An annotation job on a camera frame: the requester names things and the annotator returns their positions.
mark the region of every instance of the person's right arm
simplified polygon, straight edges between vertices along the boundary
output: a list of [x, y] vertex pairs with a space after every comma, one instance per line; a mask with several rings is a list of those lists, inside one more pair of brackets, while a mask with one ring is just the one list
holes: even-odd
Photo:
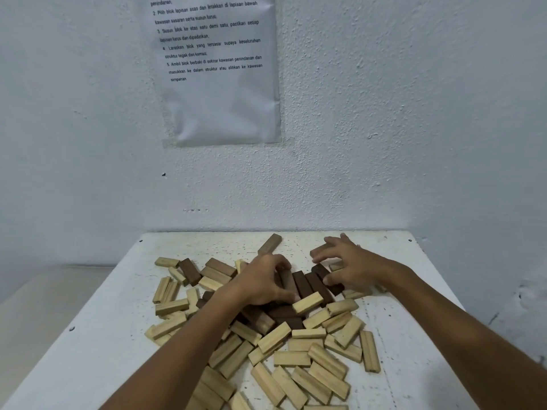
[[325, 277], [347, 289], [384, 286], [416, 319], [481, 410], [547, 409], [547, 370], [450, 302], [412, 269], [355, 245], [342, 234], [313, 261], [339, 257], [344, 269]]

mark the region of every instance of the instruction sheet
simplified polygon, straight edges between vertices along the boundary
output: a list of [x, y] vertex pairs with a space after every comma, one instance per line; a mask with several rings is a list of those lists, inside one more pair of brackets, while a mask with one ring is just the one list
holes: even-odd
[[274, 0], [139, 0], [176, 146], [281, 140]]

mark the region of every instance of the white tabletop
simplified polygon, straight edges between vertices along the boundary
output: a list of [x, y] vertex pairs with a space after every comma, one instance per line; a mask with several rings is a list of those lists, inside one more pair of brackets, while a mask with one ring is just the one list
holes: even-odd
[[[310, 250], [322, 244], [324, 236], [340, 232], [279, 233], [283, 242], [276, 253], [289, 259], [293, 271], [306, 273], [313, 266]], [[165, 268], [154, 266], [155, 259], [189, 257], [198, 268], [210, 257], [233, 264], [240, 258], [251, 260], [270, 234], [143, 234], [13, 393], [4, 410], [97, 409], [158, 348], [143, 335], [150, 325], [159, 322], [154, 316], [152, 297], [159, 278], [167, 275]], [[405, 231], [347, 234], [363, 248], [410, 266], [461, 307], [412, 234]], [[184, 297], [183, 288], [178, 297]], [[367, 373], [362, 363], [337, 355], [350, 367], [346, 377], [352, 385], [347, 400], [350, 409], [476, 408], [439, 351], [396, 299], [385, 294], [367, 296], [357, 303], [360, 307], [354, 314], [374, 333], [382, 372]], [[273, 370], [271, 360], [267, 360], [266, 366]], [[232, 381], [255, 410], [271, 410], [270, 401], [250, 376], [250, 368], [250, 362], [246, 361]], [[332, 398], [331, 404], [339, 403], [338, 398]], [[310, 404], [317, 402], [311, 399]], [[280, 407], [294, 409], [286, 399]]]

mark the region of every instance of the floor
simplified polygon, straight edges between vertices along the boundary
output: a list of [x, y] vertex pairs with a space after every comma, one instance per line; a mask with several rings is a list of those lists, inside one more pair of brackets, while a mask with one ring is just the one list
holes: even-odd
[[38, 275], [0, 304], [0, 407], [112, 269], [59, 268]]

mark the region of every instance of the hand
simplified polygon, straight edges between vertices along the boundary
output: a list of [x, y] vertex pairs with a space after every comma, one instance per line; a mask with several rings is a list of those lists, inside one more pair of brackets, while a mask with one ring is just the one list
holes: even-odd
[[258, 255], [229, 284], [237, 288], [245, 304], [264, 305], [272, 301], [295, 303], [299, 297], [274, 282], [277, 269], [290, 269], [283, 255]]
[[339, 257], [344, 262], [344, 268], [328, 274], [323, 283], [335, 285], [342, 283], [346, 289], [364, 292], [370, 285], [381, 284], [386, 286], [394, 274], [408, 269], [401, 263], [386, 259], [371, 251], [362, 249], [353, 243], [345, 233], [338, 237], [325, 237], [325, 241], [332, 247], [322, 250], [313, 258], [314, 263], [325, 259]]

